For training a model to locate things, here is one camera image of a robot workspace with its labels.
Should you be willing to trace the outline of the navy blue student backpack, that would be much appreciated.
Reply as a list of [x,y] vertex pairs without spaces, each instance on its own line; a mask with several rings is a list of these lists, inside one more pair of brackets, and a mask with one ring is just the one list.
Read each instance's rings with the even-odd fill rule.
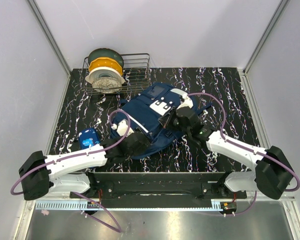
[[[172,130],[171,121],[167,127],[162,127],[158,122],[158,119],[166,115],[172,106],[178,107],[180,105],[183,94],[188,93],[166,83],[154,83],[131,98],[130,101],[122,106],[121,112],[114,115],[112,119],[113,124],[118,124],[125,119],[128,121],[128,128],[132,128],[134,132],[136,132],[138,127],[148,132],[149,148],[142,157],[131,157],[133,160],[149,157],[164,150],[173,141],[179,140],[182,136],[192,135]],[[193,101],[192,109],[198,114],[199,118],[205,110],[212,106],[211,103],[208,103],[204,107],[199,108],[195,98],[193,96],[189,97]]]

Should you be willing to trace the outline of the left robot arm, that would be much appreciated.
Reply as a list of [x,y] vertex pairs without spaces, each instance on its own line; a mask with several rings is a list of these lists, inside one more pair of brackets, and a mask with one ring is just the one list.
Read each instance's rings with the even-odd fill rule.
[[87,168],[103,167],[141,155],[151,145],[150,140],[141,131],[103,140],[86,149],[60,154],[44,155],[33,152],[19,168],[19,180],[23,198],[26,201],[37,200],[48,193],[57,191],[57,181],[61,177]]

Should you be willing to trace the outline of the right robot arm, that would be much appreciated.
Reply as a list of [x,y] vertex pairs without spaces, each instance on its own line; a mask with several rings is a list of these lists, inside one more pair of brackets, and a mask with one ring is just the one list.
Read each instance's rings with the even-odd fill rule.
[[294,171],[280,148],[256,147],[222,135],[220,130],[202,124],[198,114],[188,106],[165,106],[160,115],[158,121],[163,128],[182,132],[197,147],[224,155],[250,169],[226,174],[217,185],[220,197],[226,199],[238,191],[260,191],[278,200],[287,191]]

